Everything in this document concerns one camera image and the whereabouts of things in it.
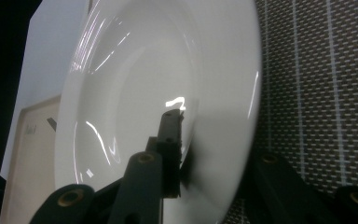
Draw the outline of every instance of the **white plate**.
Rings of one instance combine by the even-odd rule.
[[[164,222],[220,221],[252,144],[260,65],[254,1],[100,0],[62,93],[56,188],[121,178],[160,116],[181,108],[195,164],[182,198],[164,201]]]

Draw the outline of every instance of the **ceramic plate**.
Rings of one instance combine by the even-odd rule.
[[[56,188],[118,180],[161,115],[180,108],[195,160],[164,222],[222,220],[252,144],[260,64],[254,1],[100,0],[62,93]]]

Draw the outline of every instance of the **perforated surface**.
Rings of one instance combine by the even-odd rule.
[[[254,150],[282,154],[327,194],[358,186],[358,0],[256,5],[263,92]],[[240,216],[238,206],[228,215]]]

